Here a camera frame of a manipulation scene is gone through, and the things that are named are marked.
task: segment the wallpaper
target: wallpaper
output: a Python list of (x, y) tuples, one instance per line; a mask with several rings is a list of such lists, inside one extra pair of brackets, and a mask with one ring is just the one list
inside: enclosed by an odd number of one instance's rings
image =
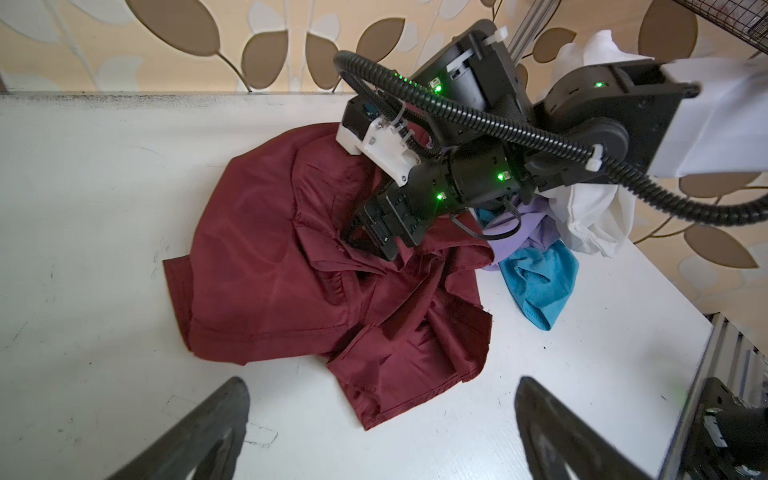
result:
[[(350, 93), (338, 50), (409, 75), (480, 18), (511, 38), (532, 2), (1, 0), (0, 90)], [(754, 53), (672, 0), (562, 0), (518, 66), (528, 96), (546, 93), (562, 45), (604, 29), (622, 50), (663, 60)], [(768, 190), (765, 174), (660, 182), (719, 204)], [(768, 225), (689, 225), (639, 202), (631, 239), (702, 312), (722, 311), (768, 350)]]

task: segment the wire mesh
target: wire mesh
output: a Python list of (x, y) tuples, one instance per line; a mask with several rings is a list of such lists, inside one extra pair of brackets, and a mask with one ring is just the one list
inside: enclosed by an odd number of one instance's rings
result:
[(768, 53), (767, 0), (674, 0), (763, 53)]

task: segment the white tabletop surface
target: white tabletop surface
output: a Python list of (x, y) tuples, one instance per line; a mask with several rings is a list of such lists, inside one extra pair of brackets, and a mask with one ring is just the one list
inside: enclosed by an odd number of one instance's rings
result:
[(709, 323), (627, 245), (577, 254), (551, 332), (478, 272), (482, 374), (363, 431), (317, 357), (246, 366), (181, 341), (162, 260), (189, 252), (223, 167), (343, 96), (0, 97), (0, 472), (104, 478), (231, 376), (251, 395), (236, 478), (530, 478), (515, 420), (534, 376), (656, 475)]

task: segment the blue cloth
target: blue cloth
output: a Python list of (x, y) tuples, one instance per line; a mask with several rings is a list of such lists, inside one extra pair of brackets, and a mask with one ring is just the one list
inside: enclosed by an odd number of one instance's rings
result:
[(526, 317), (550, 330), (573, 292), (578, 260), (560, 240), (542, 252), (521, 248), (499, 264), (509, 293)]

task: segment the red garment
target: red garment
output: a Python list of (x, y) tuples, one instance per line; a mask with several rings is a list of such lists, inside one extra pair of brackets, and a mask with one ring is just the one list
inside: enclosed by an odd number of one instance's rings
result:
[(164, 264), (195, 355), (245, 364), (330, 354), (370, 429), (480, 373), (491, 315), (473, 270), (493, 252), (446, 219), (419, 247), (401, 243), (391, 263), (342, 242), (382, 172), (348, 155), (337, 127), (297, 128), (234, 158), (190, 255)]

